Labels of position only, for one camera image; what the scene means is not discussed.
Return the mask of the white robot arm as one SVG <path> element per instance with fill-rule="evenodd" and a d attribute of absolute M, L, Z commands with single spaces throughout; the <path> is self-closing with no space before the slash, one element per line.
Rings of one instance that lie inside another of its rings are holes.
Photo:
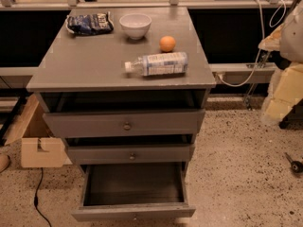
<path fill-rule="evenodd" d="M 261 121 L 277 125 L 303 99 L 303 1 L 258 48 L 277 51 L 282 59 L 290 62 L 286 69 L 277 69 L 272 75 L 269 95 L 261 109 Z"/>

